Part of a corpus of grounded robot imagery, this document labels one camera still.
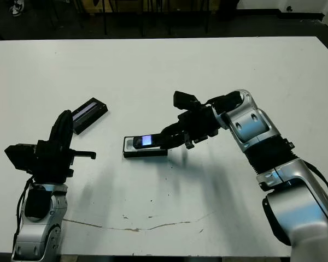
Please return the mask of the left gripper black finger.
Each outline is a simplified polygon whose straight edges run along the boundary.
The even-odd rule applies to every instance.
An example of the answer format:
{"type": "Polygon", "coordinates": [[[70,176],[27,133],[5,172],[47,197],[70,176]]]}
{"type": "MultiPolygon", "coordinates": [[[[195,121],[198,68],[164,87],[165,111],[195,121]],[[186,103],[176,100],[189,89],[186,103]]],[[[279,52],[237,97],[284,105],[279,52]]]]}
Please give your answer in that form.
{"type": "Polygon", "coordinates": [[[67,110],[63,111],[59,114],[57,120],[55,121],[49,136],[50,141],[57,141],[61,144],[65,144],[67,142],[67,131],[66,131],[66,123],[67,123],[67,110]]]}
{"type": "Polygon", "coordinates": [[[65,148],[71,145],[73,136],[73,116],[70,110],[65,110],[60,123],[60,142],[65,148]]]}

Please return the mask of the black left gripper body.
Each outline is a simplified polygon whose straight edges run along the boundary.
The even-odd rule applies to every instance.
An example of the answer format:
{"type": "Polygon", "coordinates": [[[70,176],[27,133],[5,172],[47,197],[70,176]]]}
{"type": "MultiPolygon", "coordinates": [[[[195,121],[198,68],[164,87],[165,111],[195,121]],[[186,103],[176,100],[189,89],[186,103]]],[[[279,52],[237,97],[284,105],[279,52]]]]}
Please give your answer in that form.
{"type": "Polygon", "coordinates": [[[39,140],[34,156],[36,162],[32,170],[34,181],[41,184],[64,184],[66,179],[73,176],[70,168],[75,157],[96,159],[96,152],[77,151],[70,148],[70,144],[58,141],[39,140]]]}

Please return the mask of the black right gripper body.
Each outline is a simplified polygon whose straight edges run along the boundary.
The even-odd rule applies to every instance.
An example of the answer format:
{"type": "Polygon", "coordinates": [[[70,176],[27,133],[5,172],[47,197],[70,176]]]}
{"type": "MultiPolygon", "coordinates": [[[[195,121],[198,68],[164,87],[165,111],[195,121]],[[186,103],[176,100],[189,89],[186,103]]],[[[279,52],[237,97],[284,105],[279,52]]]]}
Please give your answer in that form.
{"type": "Polygon", "coordinates": [[[218,135],[219,123],[211,106],[202,106],[193,111],[186,111],[178,116],[184,134],[187,149],[194,148],[198,143],[209,137],[218,135]]]}

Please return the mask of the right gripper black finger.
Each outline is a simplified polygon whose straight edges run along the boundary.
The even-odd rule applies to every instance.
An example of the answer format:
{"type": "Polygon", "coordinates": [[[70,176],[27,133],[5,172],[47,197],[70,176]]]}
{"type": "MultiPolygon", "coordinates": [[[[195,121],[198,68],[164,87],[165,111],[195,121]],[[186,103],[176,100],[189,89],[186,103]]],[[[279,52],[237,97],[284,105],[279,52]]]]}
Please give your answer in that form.
{"type": "Polygon", "coordinates": [[[172,149],[172,148],[179,147],[183,144],[185,144],[185,138],[182,135],[166,136],[166,137],[164,137],[160,148],[163,149],[163,150],[169,150],[169,149],[172,149]]]}
{"type": "Polygon", "coordinates": [[[186,133],[184,126],[180,123],[173,123],[161,131],[162,136],[180,136],[186,133]]]}

